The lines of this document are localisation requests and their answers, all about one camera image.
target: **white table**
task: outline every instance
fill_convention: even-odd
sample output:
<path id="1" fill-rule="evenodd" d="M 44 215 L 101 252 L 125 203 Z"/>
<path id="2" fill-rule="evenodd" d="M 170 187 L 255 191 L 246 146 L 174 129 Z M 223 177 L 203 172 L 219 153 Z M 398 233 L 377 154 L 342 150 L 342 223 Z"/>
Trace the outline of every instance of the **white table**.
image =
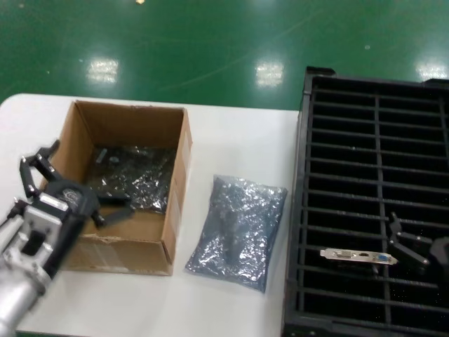
<path id="1" fill-rule="evenodd" d="M 214 174 L 291 191 L 298 112 L 14 95 L 0 106 L 0 215 L 9 210 L 14 196 L 23 196 L 20 156 L 59 136 L 69 105 L 76 99 L 187 108 L 194 145 L 174 274 L 61 272 L 20 330 L 94 337 L 279 336 L 290 193 L 266 294 L 188 274 L 184 266 L 206 218 Z M 11 235 L 11 227 L 0 232 L 0 239 Z"/>

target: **open cardboard box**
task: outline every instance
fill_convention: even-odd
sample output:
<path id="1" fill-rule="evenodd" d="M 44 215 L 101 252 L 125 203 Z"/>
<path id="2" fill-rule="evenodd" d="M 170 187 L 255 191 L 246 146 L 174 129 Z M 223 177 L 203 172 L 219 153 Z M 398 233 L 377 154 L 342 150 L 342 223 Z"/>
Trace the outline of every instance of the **open cardboard box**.
<path id="1" fill-rule="evenodd" d="M 165 215 L 136 211 L 131 219 L 102 230 L 90 221 L 66 269 L 171 275 L 192 146 L 187 111 L 74 102 L 52 159 L 54 167 L 65 178 L 83 183 L 98 146 L 176 148 L 167 211 Z M 103 214 L 111 211 L 100 210 Z"/>

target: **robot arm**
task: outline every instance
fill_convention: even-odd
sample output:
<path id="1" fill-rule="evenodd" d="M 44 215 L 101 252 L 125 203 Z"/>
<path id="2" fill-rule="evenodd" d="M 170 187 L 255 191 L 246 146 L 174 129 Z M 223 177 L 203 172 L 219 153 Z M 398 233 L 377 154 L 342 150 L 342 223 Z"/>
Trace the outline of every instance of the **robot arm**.
<path id="1" fill-rule="evenodd" d="M 132 216 L 127 194 L 97 195 L 92 189 L 64 179 L 50 164 L 59 141 L 42 147 L 20 160 L 20 175 L 27 201 L 15 200 L 8 221 L 19 216 L 22 224 L 9 245 L 0 253 L 0 337 L 10 337 L 20 320 L 45 294 L 64 259 L 89 218 L 101 228 Z M 48 181 L 39 190 L 31 167 Z M 101 204 L 124 206 L 101 216 Z"/>

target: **green floor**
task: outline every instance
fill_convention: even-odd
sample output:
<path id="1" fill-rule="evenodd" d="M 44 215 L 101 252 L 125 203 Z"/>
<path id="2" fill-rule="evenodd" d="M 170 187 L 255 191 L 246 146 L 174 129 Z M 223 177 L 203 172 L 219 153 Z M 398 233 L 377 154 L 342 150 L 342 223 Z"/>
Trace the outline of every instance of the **green floor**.
<path id="1" fill-rule="evenodd" d="M 296 110 L 307 65 L 449 74 L 447 0 L 0 0 L 0 102 L 47 93 Z"/>

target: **black grid rack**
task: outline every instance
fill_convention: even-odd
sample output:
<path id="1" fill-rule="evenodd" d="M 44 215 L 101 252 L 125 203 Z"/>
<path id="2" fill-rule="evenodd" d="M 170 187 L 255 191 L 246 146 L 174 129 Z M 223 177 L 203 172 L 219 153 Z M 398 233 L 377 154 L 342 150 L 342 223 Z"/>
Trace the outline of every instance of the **black grid rack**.
<path id="1" fill-rule="evenodd" d="M 449 336 L 449 298 L 399 263 L 378 275 L 319 255 L 449 236 L 449 91 L 308 68 L 298 132 L 284 336 Z"/>

